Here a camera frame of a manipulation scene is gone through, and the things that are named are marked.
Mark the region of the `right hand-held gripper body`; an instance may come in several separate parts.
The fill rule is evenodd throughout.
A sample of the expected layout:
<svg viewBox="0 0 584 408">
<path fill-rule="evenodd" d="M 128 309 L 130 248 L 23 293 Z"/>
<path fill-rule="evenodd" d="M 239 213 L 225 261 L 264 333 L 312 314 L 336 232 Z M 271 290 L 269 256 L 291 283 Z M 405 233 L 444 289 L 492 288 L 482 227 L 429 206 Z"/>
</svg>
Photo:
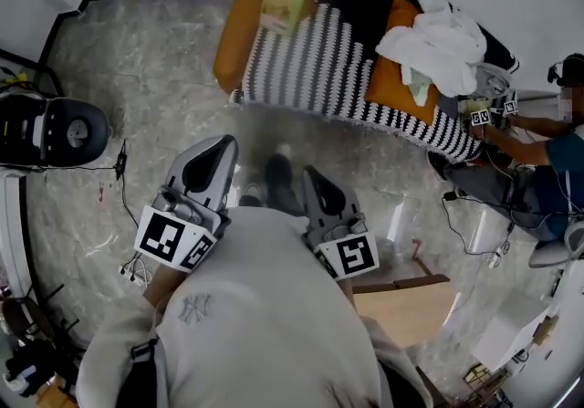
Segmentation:
<svg viewBox="0 0 584 408">
<path fill-rule="evenodd" d="M 380 266 L 375 236 L 368 230 L 364 214 L 338 220 L 333 225 L 308 228 L 303 239 L 336 281 L 362 275 Z"/>
</svg>

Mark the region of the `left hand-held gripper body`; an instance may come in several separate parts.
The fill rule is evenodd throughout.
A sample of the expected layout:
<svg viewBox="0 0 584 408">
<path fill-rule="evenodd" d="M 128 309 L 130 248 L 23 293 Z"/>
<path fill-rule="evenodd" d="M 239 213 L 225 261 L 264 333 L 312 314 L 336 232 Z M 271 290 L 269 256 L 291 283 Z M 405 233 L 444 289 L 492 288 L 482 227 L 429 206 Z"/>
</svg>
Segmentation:
<svg viewBox="0 0 584 408">
<path fill-rule="evenodd" d="M 192 272 L 223 238 L 231 220 L 169 186 L 142 210 L 134 249 L 181 272 Z"/>
</svg>

